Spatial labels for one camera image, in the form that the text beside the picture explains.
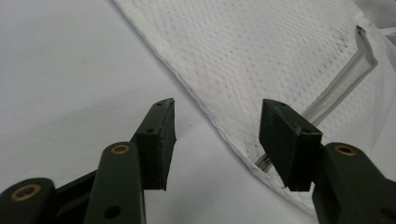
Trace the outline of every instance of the white table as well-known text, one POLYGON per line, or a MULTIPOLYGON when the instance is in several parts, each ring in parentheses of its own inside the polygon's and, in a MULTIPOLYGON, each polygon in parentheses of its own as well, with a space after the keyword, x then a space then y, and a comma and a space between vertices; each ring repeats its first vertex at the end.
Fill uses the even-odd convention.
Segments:
MULTIPOLYGON (((168 191, 145 192, 148 223, 318 223, 249 172, 108 1, 2 1, 0 190, 40 176, 60 187, 87 174, 170 97, 177 143, 168 191)), ((394 147, 394 127, 387 123, 378 147, 394 147)), ((392 155, 375 160, 396 179, 392 155)))

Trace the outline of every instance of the textured fabric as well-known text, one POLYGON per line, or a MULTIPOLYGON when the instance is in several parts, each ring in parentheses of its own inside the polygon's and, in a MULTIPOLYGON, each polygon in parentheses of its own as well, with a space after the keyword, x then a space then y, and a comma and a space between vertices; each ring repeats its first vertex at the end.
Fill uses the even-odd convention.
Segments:
POLYGON ((324 144, 346 142, 371 153, 395 95, 389 61, 395 49, 352 2, 115 2, 250 171, 311 214, 310 193, 290 192, 274 168, 265 173, 255 165, 264 153, 258 138, 262 99, 307 113, 359 52, 359 25, 378 64, 335 108, 326 109, 318 127, 324 144))

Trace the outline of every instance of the screw hole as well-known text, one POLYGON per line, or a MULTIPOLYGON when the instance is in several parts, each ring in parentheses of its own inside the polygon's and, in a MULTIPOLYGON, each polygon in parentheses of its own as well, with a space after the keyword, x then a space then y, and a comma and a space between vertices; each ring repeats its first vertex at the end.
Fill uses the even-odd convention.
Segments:
POLYGON ((11 195, 11 199, 15 202, 25 201, 35 196, 40 190, 41 190, 40 185, 29 184, 15 190, 11 195))
POLYGON ((104 213, 105 218, 112 219, 119 216, 121 213, 121 208, 119 206, 108 207, 104 213))
POLYGON ((339 153, 344 154, 346 156, 355 156, 356 151, 355 149, 347 146, 336 146, 335 150, 337 150, 339 153))

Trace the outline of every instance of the white surface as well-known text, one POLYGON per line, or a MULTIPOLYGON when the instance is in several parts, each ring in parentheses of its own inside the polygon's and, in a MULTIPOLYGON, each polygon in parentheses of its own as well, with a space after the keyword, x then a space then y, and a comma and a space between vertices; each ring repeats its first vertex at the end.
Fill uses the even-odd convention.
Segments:
MULTIPOLYGON (((87 174, 106 146, 130 139, 153 103, 174 97, 168 191, 145 192, 148 223, 317 223, 249 172, 111 3, 1 5, 0 191, 28 177, 60 187, 87 174)), ((381 143, 395 127, 389 119, 378 147, 394 147, 381 143)), ((396 153, 376 155, 395 180, 386 163, 396 153)))

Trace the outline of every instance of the white fabric bag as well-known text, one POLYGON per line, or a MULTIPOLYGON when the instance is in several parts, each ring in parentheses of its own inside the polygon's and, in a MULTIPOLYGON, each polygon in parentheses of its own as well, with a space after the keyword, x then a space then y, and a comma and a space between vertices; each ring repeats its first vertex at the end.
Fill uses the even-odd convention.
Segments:
POLYGON ((395 96, 396 48, 347 0, 115 0, 250 171, 315 214, 310 193, 264 172, 262 99, 290 105, 371 155, 395 96))

